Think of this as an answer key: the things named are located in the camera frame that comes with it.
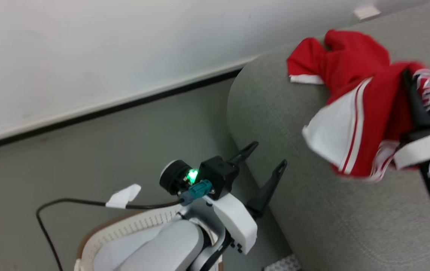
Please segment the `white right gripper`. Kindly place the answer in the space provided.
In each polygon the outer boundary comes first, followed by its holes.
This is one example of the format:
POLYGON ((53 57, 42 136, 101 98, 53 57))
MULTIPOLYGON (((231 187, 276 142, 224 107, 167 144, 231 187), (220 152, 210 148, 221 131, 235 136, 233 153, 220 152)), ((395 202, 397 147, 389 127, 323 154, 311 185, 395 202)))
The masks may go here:
MULTIPOLYGON (((403 79, 414 131, 430 131, 430 69, 419 69, 414 74, 406 69, 403 79)), ((403 146, 395 152, 393 161, 397 170, 430 161, 430 135, 403 146)))

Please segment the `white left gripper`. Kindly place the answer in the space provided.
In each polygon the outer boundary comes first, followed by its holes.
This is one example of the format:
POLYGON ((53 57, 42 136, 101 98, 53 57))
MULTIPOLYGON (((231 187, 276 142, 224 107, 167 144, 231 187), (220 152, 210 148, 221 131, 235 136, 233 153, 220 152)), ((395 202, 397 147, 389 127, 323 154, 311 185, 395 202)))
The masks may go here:
MULTIPOLYGON (((228 159, 232 166, 239 166, 246 161, 258 147, 258 141, 253 141, 228 159)), ((287 160, 284 159, 273 170, 270 179, 261 187, 258 194, 248 200, 245 205, 234 195, 228 193, 217 200, 208 195, 205 201, 213 205, 214 212, 226 230, 234 239, 236 245, 241 245, 241 253, 248 254, 257 240, 258 226, 254 219, 264 216, 274 192, 285 172, 287 160)))

